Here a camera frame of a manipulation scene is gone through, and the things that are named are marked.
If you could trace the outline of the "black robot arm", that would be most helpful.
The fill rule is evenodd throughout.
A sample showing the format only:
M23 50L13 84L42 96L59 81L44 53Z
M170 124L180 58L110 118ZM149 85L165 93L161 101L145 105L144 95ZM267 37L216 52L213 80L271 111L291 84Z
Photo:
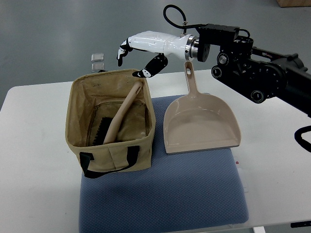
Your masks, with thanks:
M282 55L262 50L253 45L249 31L240 35L239 27L194 24L177 25L164 14L172 26L182 29L195 28L199 37L186 47L186 55L205 62L211 45L220 47L217 65L212 76L254 103L277 97L301 112L311 114L311 76L307 73L298 54Z

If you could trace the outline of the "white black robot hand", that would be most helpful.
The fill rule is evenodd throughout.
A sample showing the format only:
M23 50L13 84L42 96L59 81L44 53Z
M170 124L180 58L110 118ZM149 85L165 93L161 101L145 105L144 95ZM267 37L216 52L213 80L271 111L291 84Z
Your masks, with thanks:
M174 36L153 31L138 33L127 38L120 45L117 55L118 66L122 65L123 58L132 50L156 53L157 56L145 68L133 73L134 77L150 78L168 65L169 55L173 54L183 61L192 61L197 58L198 45L199 39L190 34Z

